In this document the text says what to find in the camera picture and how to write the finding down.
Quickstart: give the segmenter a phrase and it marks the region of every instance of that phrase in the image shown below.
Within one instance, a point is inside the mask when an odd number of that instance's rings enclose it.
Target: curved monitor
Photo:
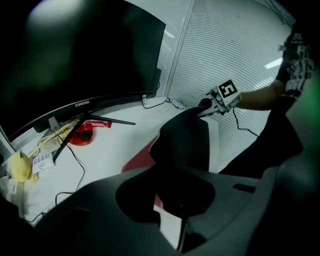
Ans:
[[[37,2],[4,31],[0,125],[9,141],[52,116],[153,93],[163,22],[122,0]]]

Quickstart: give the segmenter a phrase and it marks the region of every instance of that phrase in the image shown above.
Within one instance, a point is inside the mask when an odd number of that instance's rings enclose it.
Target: person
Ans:
[[[301,95],[317,68],[311,46],[304,39],[302,31],[302,26],[295,23],[281,46],[283,60],[275,80],[267,87],[240,94],[237,108],[271,112],[256,141],[220,174],[259,179],[267,168],[279,166],[303,150],[286,117],[286,112]]]

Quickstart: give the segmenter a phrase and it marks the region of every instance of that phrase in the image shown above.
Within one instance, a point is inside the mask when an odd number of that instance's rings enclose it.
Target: black and white square marker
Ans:
[[[234,83],[231,80],[228,80],[223,84],[219,85],[219,89],[223,98],[229,97],[230,95],[238,92]]]

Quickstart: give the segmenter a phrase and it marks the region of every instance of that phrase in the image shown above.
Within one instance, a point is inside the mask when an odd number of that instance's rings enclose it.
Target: red fabric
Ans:
[[[123,167],[121,172],[128,172],[137,168],[152,167],[156,162],[150,156],[151,146],[158,139],[158,135],[153,138],[143,149],[139,151],[129,162],[127,162]],[[163,203],[161,202],[158,195],[155,196],[154,204],[160,208],[163,208]]]

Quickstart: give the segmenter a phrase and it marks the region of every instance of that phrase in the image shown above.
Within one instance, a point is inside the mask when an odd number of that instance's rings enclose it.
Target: black pants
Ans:
[[[299,154],[303,147],[286,117],[293,102],[292,98],[280,97],[260,136],[220,174],[260,179],[267,168],[278,166],[289,157]]]

